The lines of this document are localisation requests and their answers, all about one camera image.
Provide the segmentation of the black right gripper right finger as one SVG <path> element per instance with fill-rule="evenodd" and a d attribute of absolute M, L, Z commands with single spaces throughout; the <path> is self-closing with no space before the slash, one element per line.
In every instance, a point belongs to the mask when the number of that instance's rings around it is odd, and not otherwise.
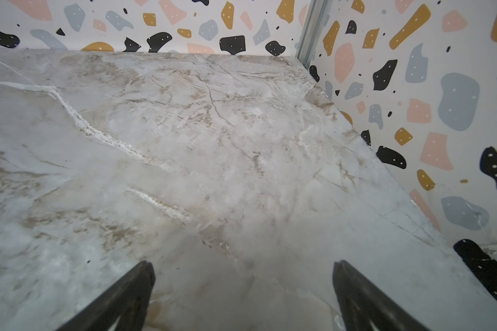
<path fill-rule="evenodd" d="M 334 263 L 332 282 L 347 330 L 427 329 L 345 260 Z"/>

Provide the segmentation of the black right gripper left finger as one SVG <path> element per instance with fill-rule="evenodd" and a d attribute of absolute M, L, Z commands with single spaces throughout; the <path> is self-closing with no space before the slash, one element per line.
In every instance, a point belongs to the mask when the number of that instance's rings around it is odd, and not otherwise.
<path fill-rule="evenodd" d="M 153 264 L 141 261 L 59 329 L 141 330 L 154 285 Z"/>

